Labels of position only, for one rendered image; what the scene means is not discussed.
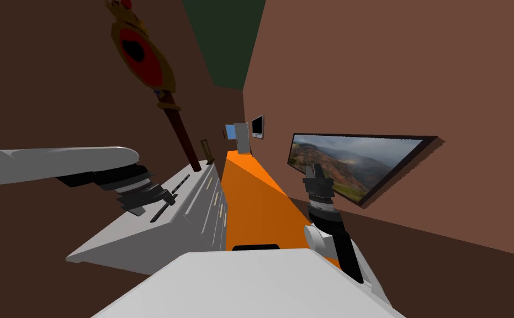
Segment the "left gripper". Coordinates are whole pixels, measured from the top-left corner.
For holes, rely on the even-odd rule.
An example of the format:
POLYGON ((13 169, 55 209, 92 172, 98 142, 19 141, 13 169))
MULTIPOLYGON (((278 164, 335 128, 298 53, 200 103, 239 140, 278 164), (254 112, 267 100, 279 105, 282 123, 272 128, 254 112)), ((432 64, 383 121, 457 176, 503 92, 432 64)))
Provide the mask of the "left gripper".
POLYGON ((117 199, 121 208, 134 215, 142 215, 146 210, 145 205, 163 200, 168 205, 176 203, 176 196, 160 184, 149 183, 147 187, 137 191, 125 192, 117 199))

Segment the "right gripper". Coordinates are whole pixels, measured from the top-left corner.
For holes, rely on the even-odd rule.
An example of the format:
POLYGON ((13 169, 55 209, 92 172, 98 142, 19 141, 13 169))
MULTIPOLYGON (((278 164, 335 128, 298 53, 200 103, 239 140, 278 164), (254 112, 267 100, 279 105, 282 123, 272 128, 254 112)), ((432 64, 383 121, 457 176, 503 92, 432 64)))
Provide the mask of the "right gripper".
POLYGON ((331 178, 325 178, 323 168, 317 165, 317 178, 315 172, 315 164, 311 165, 312 178, 303 178, 305 190, 308 195, 313 197, 333 198, 335 192, 333 190, 334 181, 331 178))

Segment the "black thin stick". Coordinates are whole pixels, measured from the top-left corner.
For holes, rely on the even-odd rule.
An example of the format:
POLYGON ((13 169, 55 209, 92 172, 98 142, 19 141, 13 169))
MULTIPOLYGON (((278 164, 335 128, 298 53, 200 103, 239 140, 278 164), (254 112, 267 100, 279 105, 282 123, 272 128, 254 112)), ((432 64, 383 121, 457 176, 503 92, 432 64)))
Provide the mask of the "black thin stick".
POLYGON ((163 200, 165 201, 165 204, 163 205, 163 207, 154 215, 154 217, 150 220, 151 223, 157 221, 161 215, 165 212, 165 210, 171 206, 171 205, 174 205, 176 203, 176 198, 178 197, 178 193, 177 191, 179 190, 179 188, 186 182, 186 180, 190 177, 190 175, 186 175, 186 177, 183 178, 183 180, 178 184, 176 185, 175 188, 173 188, 169 194, 166 194, 163 198, 163 200))

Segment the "white dresser with drawers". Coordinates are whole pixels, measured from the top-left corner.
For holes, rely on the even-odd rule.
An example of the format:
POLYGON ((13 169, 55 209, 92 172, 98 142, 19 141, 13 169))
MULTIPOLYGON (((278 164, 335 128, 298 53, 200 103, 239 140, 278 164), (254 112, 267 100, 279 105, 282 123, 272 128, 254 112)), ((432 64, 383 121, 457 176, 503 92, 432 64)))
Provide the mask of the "white dresser with drawers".
POLYGON ((150 222, 164 201, 147 205, 140 216, 122 214, 66 260, 153 275, 185 253, 225 250, 225 193, 216 165, 200 165, 199 172, 187 166, 162 185, 171 191, 190 175, 157 221, 150 222))

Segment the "orange long block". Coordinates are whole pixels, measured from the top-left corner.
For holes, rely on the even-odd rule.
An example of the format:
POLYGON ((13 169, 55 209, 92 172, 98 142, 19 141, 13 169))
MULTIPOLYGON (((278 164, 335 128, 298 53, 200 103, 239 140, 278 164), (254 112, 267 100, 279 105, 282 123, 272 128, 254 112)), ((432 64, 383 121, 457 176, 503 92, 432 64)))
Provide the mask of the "orange long block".
POLYGON ((228 203, 226 250, 266 244, 309 247, 304 230, 310 221, 250 153, 227 153, 221 183, 228 203))

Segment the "grey door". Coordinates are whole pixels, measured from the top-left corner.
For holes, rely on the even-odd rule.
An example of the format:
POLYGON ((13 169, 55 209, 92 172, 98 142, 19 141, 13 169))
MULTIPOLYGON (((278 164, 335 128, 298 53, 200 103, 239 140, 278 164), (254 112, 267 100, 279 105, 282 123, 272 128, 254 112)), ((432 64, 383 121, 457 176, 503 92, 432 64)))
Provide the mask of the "grey door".
POLYGON ((237 152, 239 154, 249 153, 251 154, 251 145, 248 123, 234 123, 237 152))

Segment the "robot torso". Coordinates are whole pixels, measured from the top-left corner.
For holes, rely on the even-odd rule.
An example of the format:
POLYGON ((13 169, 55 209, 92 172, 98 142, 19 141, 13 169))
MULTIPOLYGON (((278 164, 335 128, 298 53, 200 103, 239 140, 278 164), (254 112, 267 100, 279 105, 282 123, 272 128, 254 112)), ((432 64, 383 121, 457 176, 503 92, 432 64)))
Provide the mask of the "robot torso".
POLYGON ((190 252, 92 318, 405 318, 326 248, 190 252))

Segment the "red and gold sceptre ornament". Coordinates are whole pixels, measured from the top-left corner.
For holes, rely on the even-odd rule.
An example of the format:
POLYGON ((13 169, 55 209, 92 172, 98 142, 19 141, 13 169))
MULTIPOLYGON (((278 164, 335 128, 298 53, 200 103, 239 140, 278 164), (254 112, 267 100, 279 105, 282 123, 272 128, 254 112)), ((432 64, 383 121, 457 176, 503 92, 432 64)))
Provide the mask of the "red and gold sceptre ornament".
POLYGON ((103 0, 103 4, 115 18, 110 36, 122 61, 143 85, 154 91, 157 107, 167 115, 193 171, 199 172, 201 165, 182 122, 181 108, 173 97, 176 81, 168 61, 150 40, 131 0, 103 0))

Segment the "landscape picture in black frame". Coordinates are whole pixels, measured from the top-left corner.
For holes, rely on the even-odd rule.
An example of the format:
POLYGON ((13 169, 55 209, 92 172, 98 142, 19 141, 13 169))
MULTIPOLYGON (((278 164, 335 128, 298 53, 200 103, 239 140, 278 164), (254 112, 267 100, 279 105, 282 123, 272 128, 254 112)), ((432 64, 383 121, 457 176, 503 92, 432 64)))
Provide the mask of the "landscape picture in black frame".
POLYGON ((443 145, 438 136, 294 134, 287 164, 320 164, 333 191, 366 209, 443 145))

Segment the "small brown picture frame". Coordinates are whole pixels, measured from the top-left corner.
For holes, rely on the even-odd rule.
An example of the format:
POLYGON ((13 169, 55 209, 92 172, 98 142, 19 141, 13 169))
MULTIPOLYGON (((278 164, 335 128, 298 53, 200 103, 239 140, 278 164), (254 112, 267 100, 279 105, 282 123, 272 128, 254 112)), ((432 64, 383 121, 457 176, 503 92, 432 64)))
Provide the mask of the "small brown picture frame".
POLYGON ((213 165, 214 162, 215 162, 215 157, 213 156, 212 152, 211 152, 211 149, 210 149, 210 145, 209 145, 209 142, 207 139, 203 139, 200 141, 201 145, 202 145, 202 149, 203 149, 203 152, 204 152, 204 155, 205 155, 205 159, 206 159, 206 165, 213 165))

